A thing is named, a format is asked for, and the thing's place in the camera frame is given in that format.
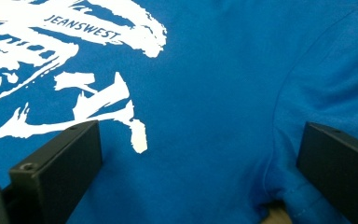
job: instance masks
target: blue t-shirt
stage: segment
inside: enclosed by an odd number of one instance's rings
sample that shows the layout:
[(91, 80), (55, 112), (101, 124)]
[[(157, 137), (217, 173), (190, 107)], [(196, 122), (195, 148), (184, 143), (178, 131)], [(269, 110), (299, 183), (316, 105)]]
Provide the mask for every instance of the blue t-shirt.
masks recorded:
[(305, 121), (358, 137), (358, 1), (0, 4), (0, 185), (101, 121), (68, 223), (346, 223), (296, 169)]

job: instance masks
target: white graphic print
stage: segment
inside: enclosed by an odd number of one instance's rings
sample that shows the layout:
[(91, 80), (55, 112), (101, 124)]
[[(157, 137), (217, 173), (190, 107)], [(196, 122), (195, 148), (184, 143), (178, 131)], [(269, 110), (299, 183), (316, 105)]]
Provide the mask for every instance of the white graphic print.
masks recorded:
[[(113, 16), (130, 21), (131, 25), (99, 18), (94, 13), (95, 8), (107, 10)], [(66, 35), (73, 38), (73, 42), (64, 42), (41, 31)], [(75, 60), (81, 48), (78, 41), (103, 46), (127, 45), (155, 58), (166, 44), (166, 33), (162, 24), (130, 0), (0, 0), (0, 100), (36, 81), (43, 81), (43, 76), (51, 75), (54, 70)], [(86, 120), (112, 119), (131, 129), (131, 143), (136, 152), (147, 150), (145, 125), (134, 118), (130, 91), (119, 72), (116, 72), (113, 84), (103, 90), (90, 87), (98, 79), (93, 73), (61, 72), (53, 77), (56, 85), (51, 88), (54, 91), (81, 91), (74, 99), (76, 106), (68, 111), (74, 119), (30, 124), (27, 118), (32, 113), (32, 105), (19, 103), (24, 108), (17, 108), (12, 118), (3, 124), (0, 138), (28, 138), (34, 134), (61, 131)], [(128, 101), (124, 108), (97, 113), (122, 100)]]

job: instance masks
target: wooden surface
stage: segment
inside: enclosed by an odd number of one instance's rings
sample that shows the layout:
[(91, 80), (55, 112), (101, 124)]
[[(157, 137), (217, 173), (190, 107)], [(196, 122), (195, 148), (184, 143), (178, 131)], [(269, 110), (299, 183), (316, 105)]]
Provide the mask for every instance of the wooden surface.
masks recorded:
[(268, 206), (269, 215), (261, 224), (292, 224), (283, 203), (273, 203)]

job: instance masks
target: screw hole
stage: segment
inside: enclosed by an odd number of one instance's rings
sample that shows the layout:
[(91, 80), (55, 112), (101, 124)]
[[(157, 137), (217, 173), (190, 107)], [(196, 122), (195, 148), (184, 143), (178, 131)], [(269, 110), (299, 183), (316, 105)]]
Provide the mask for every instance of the screw hole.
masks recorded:
[(25, 171), (30, 171), (30, 170), (33, 170), (35, 167), (36, 167), (36, 165), (33, 163), (25, 163), (20, 167), (20, 169), (25, 170)]

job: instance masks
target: black plastic bracket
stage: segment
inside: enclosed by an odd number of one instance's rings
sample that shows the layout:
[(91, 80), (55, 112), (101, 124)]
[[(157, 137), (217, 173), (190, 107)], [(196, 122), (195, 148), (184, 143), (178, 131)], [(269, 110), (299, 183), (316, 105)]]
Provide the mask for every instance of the black plastic bracket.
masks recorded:
[(358, 223), (358, 139), (309, 122), (297, 167), (327, 201), (351, 223)]
[(66, 129), (10, 169), (0, 224), (65, 223), (101, 166), (98, 121)]

